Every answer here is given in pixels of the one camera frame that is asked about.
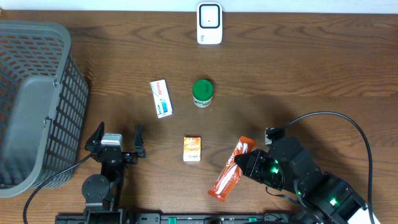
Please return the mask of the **orange Top candy bar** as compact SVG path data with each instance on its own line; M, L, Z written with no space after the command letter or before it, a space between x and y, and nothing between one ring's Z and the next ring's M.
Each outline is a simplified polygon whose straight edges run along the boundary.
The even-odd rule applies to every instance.
M251 152L256 144L257 141L245 136L241 136L239 138L232 155L226 162L226 165L218 176L214 186L212 186L212 188L208 191L208 195L221 202L226 200L227 196L232 192L242 175L242 170L234 161L235 157Z

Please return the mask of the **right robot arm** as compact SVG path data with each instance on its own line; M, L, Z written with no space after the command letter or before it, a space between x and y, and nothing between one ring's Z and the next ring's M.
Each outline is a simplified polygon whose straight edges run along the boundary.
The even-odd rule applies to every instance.
M273 140L268 151L256 149L238 155L243 175L268 188L295 194L300 213L289 223L375 223L369 203L347 181L323 172L298 139Z

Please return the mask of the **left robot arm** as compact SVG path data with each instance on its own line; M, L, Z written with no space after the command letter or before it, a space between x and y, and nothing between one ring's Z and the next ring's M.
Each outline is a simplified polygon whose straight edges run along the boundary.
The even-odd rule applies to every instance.
M135 215L127 208L119 207L124 183L124 171L129 165L146 157L141 128L136 129L134 150L123 151L121 134L105 133L104 122L85 143L91 158L101 164L101 172L89 176L82 185L85 198L83 218L85 223L135 223Z

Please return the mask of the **green lidded jar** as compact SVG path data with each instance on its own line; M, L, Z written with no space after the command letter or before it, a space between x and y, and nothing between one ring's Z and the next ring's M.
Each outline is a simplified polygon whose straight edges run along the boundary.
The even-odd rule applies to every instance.
M214 87L208 80L198 80L192 89L193 102L199 108L206 108L213 101Z

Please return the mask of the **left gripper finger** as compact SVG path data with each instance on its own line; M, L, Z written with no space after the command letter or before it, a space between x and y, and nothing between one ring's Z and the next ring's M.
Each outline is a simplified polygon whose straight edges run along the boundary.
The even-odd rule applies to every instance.
M134 140L134 150L137 157L146 157L146 149L144 141L142 139L141 127L138 126L136 130L135 140Z
M103 135L104 135L104 122L102 121L100 122L96 131L86 141L85 146L96 146L98 144L101 144Z

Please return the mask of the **small orange box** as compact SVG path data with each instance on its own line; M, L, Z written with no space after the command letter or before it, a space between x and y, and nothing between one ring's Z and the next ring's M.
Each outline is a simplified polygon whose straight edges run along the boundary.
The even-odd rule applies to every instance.
M199 162L201 160L201 137L184 137L183 161Z

